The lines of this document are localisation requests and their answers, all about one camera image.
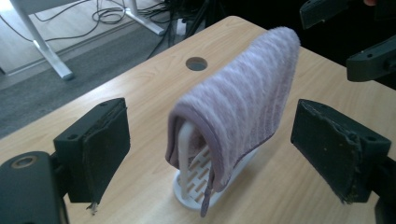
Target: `gray carpet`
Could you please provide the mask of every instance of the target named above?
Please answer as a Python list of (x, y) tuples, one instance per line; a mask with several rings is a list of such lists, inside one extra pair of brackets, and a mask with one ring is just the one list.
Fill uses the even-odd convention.
[[(129, 24), (58, 53), (75, 74), (70, 81), (61, 80), (44, 61), (7, 77), (27, 78), (0, 90), (0, 138), (142, 63), (159, 43), (155, 53), (167, 49), (166, 38), (162, 41), (148, 29)], [(175, 43), (182, 40), (182, 36), (175, 38)], [(35, 74), (40, 66), (47, 68)]]

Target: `table surface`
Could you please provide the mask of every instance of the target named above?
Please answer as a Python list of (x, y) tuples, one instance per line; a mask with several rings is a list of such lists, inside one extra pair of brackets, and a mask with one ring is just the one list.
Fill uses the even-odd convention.
[[(176, 169), (164, 158), (167, 118), (177, 99), (213, 75), (265, 32), (229, 17), (77, 98), (0, 141), (0, 163), (27, 151), (52, 153), (52, 140), (95, 105), (124, 97), (131, 149), (92, 216), (86, 203), (70, 203), (71, 223), (375, 223), (368, 203), (341, 204), (324, 179), (290, 143), (299, 99), (329, 105), (396, 140), (396, 91), (376, 82), (347, 81), (346, 69), (301, 48), (290, 97), (276, 134), (211, 207), (205, 218), (175, 198)], [(202, 57), (208, 67), (191, 71), (186, 61)], [(396, 159), (396, 148), (389, 156)]]

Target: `striped towel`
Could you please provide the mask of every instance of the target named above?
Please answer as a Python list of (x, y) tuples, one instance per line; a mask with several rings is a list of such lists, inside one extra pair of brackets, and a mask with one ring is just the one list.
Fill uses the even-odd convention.
[(166, 160), (178, 168), (178, 132), (185, 120), (190, 121), (196, 134), (191, 139), (189, 161), (207, 144), (212, 161), (207, 194), (224, 190), (235, 165), (275, 133), (299, 47), (299, 38), (291, 29), (269, 30), (214, 76), (184, 94), (169, 115)]

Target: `purple towel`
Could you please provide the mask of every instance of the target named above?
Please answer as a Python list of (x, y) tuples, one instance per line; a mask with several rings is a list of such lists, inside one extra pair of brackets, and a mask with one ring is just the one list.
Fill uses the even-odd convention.
[(208, 144), (212, 170), (207, 194), (212, 189), (224, 190), (235, 165), (275, 133), (289, 96), (299, 47), (299, 38), (291, 29), (269, 30), (214, 76), (183, 95), (169, 115), (166, 160), (178, 169), (177, 136), (184, 120), (190, 121), (196, 132), (189, 162)]

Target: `towel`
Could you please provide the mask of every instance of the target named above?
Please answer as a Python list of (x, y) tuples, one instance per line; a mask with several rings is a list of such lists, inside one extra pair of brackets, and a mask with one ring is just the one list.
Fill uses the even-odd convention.
[(211, 191), (227, 186), (235, 165), (275, 133), (295, 72), (300, 40), (277, 27), (259, 35), (235, 59), (184, 94), (168, 119), (166, 160), (178, 169), (177, 136), (185, 120), (195, 126), (189, 164), (208, 145), (211, 171), (201, 215)]

